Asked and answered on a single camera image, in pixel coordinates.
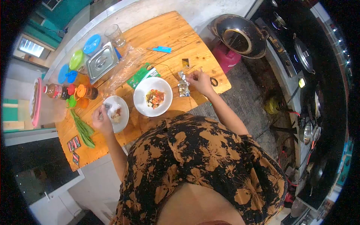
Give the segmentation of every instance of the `green packet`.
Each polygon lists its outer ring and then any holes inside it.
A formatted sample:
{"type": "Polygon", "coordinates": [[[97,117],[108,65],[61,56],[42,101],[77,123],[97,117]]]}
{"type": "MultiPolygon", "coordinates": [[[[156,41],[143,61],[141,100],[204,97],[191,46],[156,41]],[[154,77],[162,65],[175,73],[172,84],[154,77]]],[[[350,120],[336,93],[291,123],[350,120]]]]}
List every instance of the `green packet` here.
{"type": "Polygon", "coordinates": [[[150,63],[145,63],[126,83],[135,89],[142,80],[148,77],[160,77],[160,74],[150,63]]]}

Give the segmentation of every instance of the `white plate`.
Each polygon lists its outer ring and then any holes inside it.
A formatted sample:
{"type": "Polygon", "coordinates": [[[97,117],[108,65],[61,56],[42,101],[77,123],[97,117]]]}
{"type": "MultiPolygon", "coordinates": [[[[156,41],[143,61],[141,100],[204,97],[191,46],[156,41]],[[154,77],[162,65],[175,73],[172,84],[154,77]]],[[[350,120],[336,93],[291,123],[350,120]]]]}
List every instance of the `white plate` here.
{"type": "Polygon", "coordinates": [[[120,131],[122,131],[126,127],[127,122],[129,121],[129,108],[128,108],[126,102],[124,101],[124,99],[122,99],[121,97],[119,97],[117,95],[113,95],[113,96],[108,97],[103,102],[103,104],[105,104],[105,103],[111,104],[111,108],[108,110],[108,116],[109,116],[110,121],[111,121],[111,123],[113,125],[114,133],[119,133],[120,131]],[[120,123],[115,123],[112,120],[111,115],[118,108],[121,108],[120,123]]]}
{"type": "Polygon", "coordinates": [[[172,90],[170,85],[160,77],[149,77],[141,81],[134,91],[135,108],[145,116],[160,116],[170,107],[172,102],[172,90]],[[146,95],[151,89],[164,92],[164,102],[157,108],[153,109],[146,103],[146,95]]]}

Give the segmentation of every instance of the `drinking glass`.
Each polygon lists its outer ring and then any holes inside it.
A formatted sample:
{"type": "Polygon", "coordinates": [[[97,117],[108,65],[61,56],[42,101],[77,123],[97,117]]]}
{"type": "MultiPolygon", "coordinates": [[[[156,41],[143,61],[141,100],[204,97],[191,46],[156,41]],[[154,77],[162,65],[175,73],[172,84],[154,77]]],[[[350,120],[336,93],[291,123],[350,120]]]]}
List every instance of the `drinking glass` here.
{"type": "Polygon", "coordinates": [[[126,40],[124,39],[121,30],[117,24],[113,24],[106,28],[105,36],[109,38],[109,40],[117,47],[122,47],[126,43],[126,40]]]}

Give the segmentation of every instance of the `green cap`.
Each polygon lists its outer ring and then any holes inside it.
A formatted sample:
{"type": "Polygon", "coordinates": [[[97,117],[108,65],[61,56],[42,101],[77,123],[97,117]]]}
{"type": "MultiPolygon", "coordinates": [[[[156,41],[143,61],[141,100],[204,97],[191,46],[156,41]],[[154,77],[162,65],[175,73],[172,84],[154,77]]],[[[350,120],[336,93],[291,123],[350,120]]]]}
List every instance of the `green cap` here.
{"type": "Polygon", "coordinates": [[[84,58],[84,53],[82,52],[82,50],[77,50],[70,59],[70,63],[69,63],[70,70],[76,70],[80,66],[80,63],[82,62],[83,58],[84,58]]]}
{"type": "Polygon", "coordinates": [[[76,106],[76,100],[74,98],[74,95],[70,96],[70,98],[67,99],[66,102],[68,103],[67,108],[74,108],[76,106]]]}

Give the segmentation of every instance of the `wooden table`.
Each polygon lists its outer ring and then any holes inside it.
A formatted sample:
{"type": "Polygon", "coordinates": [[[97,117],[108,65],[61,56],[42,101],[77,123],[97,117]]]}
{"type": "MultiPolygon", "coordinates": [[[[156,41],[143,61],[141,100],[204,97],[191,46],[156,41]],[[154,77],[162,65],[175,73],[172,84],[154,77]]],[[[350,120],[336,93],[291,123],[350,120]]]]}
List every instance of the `wooden table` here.
{"type": "MultiPolygon", "coordinates": [[[[205,43],[195,33],[191,26],[182,18],[178,12],[172,11],[158,17],[145,21],[126,31],[124,37],[127,43],[135,48],[154,48],[157,46],[171,47],[170,54],[146,50],[142,64],[150,62],[171,86],[173,91],[173,100],[170,108],[166,113],[159,117],[146,117],[140,114],[133,103],[134,90],[124,84],[116,90],[116,95],[122,97],[129,106],[130,118],[126,128],[115,134],[119,143],[123,146],[139,138],[150,127],[155,126],[159,119],[171,118],[197,107],[207,101],[207,99],[190,87],[191,97],[179,97],[178,92],[178,75],[177,72],[183,70],[189,73],[194,70],[200,70],[202,67],[211,77],[218,80],[219,85],[214,90],[220,94],[231,88],[224,72],[209,51],[205,43]],[[182,59],[188,58],[190,67],[183,69],[182,59]]],[[[95,87],[103,88],[105,83],[95,83],[95,87]]],[[[76,109],[76,114],[87,124],[92,125],[91,114],[94,109],[103,102],[101,96],[89,102],[86,109],[76,109]]],[[[95,148],[88,148],[81,140],[81,147],[76,150],[80,156],[79,166],[72,161],[72,153],[67,147],[67,142],[78,135],[75,123],[68,112],[65,120],[56,123],[59,139],[63,147],[65,156],[73,171],[99,159],[109,153],[105,139],[98,131],[91,136],[95,143],[95,148]]]]}

